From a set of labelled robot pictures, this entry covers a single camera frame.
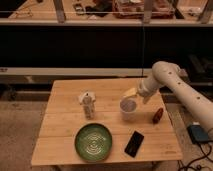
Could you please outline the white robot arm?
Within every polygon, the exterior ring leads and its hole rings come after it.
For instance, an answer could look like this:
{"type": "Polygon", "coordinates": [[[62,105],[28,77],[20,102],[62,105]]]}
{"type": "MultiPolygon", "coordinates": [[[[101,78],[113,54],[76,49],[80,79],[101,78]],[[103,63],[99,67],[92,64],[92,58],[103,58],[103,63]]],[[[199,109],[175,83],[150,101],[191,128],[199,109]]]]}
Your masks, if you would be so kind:
{"type": "Polygon", "coordinates": [[[127,90],[123,98],[140,95],[148,101],[163,86],[175,94],[213,139],[213,102],[180,78],[180,67],[175,63],[165,61],[154,63],[151,73],[141,80],[137,88],[127,90]]]}

